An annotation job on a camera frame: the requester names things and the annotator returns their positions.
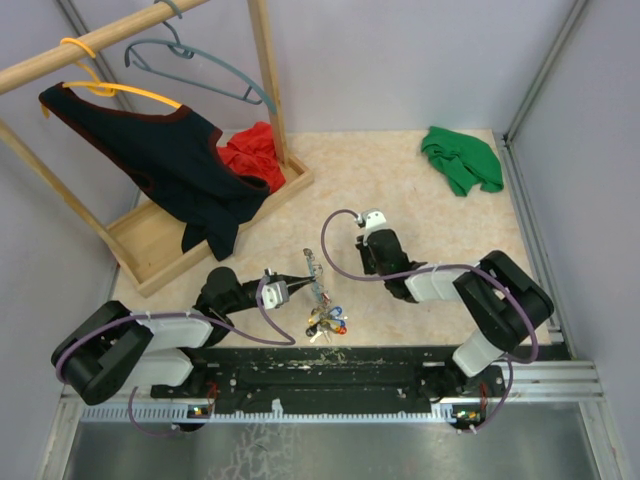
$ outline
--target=orange hanger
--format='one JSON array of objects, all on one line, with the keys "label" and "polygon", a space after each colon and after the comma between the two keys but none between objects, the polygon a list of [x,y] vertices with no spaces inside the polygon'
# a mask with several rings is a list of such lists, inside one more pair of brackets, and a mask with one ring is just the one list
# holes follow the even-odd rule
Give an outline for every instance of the orange hanger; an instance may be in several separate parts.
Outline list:
[{"label": "orange hanger", "polygon": [[[82,43],[77,38],[63,38],[62,40],[60,40],[60,44],[63,44],[63,43],[73,43],[75,45],[78,45],[79,47],[84,49],[84,51],[87,52],[87,54],[91,58],[96,57],[96,54],[93,52],[93,50],[91,50],[91,48],[89,48],[87,45]],[[62,84],[64,88],[86,87],[90,92],[96,95],[100,95],[102,97],[113,97],[117,93],[117,91],[123,91],[123,92],[135,93],[143,97],[148,97],[153,100],[157,100],[158,102],[165,103],[176,109],[182,106],[180,103],[174,100],[171,100],[170,98],[164,97],[162,95],[158,95],[157,93],[153,93],[148,90],[143,90],[137,87],[131,87],[129,85],[121,85],[119,83],[102,82],[100,81],[100,78],[98,77],[98,75],[88,65],[85,65],[82,62],[75,62],[74,64],[82,68],[85,72],[87,72],[91,76],[93,81],[65,82]],[[47,109],[47,107],[45,107],[44,105],[40,105],[40,107],[42,108],[42,113],[44,114],[45,118],[49,118],[49,110]]]}]

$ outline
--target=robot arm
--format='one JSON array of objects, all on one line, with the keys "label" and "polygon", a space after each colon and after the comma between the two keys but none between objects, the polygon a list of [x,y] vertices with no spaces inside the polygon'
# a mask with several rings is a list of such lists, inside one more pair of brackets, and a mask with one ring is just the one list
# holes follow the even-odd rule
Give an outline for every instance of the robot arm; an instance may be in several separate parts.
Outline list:
[{"label": "robot arm", "polygon": [[[410,261],[400,241],[379,210],[368,210],[356,219],[364,229],[357,237],[364,273],[385,276],[415,270],[425,263]],[[505,253],[493,251],[482,258],[477,268],[492,275],[516,298],[534,328],[553,313],[551,299]],[[448,362],[448,386],[474,377],[505,353],[512,352],[528,337],[527,329],[513,306],[480,276],[455,270],[418,273],[399,279],[385,280],[385,287],[398,299],[421,303],[429,300],[458,301],[465,304],[478,325],[471,337],[461,345]],[[439,391],[435,396],[449,392]]]},{"label": "robot arm", "polygon": [[[270,270],[265,274],[267,283],[261,292],[265,309],[279,308],[313,281],[313,277],[278,275]],[[216,268],[209,274],[195,310],[233,326],[228,314],[257,307],[259,282],[240,284],[231,269]],[[118,301],[105,303],[58,346],[51,363],[56,366],[65,351],[85,335],[130,315]],[[188,313],[146,316],[105,330],[66,360],[62,376],[85,403],[102,403],[121,388],[181,385],[194,372],[195,359],[189,349],[213,346],[229,332]]]}]

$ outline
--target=wooden tray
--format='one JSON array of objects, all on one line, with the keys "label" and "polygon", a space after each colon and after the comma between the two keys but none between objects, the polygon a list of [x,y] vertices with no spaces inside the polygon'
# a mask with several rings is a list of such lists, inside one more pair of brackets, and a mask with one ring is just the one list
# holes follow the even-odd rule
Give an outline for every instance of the wooden tray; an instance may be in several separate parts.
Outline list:
[{"label": "wooden tray", "polygon": [[[281,166],[281,169],[287,183],[265,200],[250,222],[240,225],[240,234],[313,183],[313,173],[293,155],[289,155],[288,166]],[[212,255],[206,241],[182,253],[180,242],[184,227],[183,222],[151,201],[107,227],[109,233],[135,258],[136,263],[121,258],[118,261],[142,296],[148,297]]]}]

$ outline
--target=light purple wall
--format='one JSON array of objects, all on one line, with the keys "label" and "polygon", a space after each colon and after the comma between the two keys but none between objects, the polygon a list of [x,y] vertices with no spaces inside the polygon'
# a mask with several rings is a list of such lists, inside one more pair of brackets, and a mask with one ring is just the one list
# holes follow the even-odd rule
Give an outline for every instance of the light purple wall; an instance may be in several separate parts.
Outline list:
[{"label": "light purple wall", "polygon": [[[3,4],[0,69],[72,35],[53,2]],[[37,95],[76,67],[0,97],[0,116],[102,220],[130,206],[134,189],[108,160],[57,118]],[[61,385],[51,353],[104,300],[114,260],[101,240],[0,142],[0,478],[31,480],[38,469]]]},{"label": "light purple wall", "polygon": [[[151,0],[74,0],[97,28]],[[431,124],[505,131],[572,0],[269,0],[289,131],[405,130]],[[182,41],[231,62],[260,83],[244,0],[213,0],[171,24]],[[162,25],[135,38],[170,39]],[[105,51],[130,82],[198,108],[214,124],[244,129],[266,109],[125,68],[131,40]],[[244,92],[198,57],[158,45],[140,53],[161,70]]]},{"label": "light purple wall", "polygon": [[516,140],[571,335],[640,472],[640,2],[591,2]]}]

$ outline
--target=black sleeveless top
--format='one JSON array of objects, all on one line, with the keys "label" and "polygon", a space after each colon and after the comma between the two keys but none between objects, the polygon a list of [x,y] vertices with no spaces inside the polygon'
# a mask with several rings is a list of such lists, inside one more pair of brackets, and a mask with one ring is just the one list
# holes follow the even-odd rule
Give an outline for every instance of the black sleeveless top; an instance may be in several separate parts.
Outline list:
[{"label": "black sleeveless top", "polygon": [[187,224],[186,252],[204,239],[222,260],[233,253],[238,227],[269,195],[259,178],[236,175],[218,157],[222,132],[189,107],[168,115],[103,108],[62,83],[40,102],[122,169],[156,204]]}]

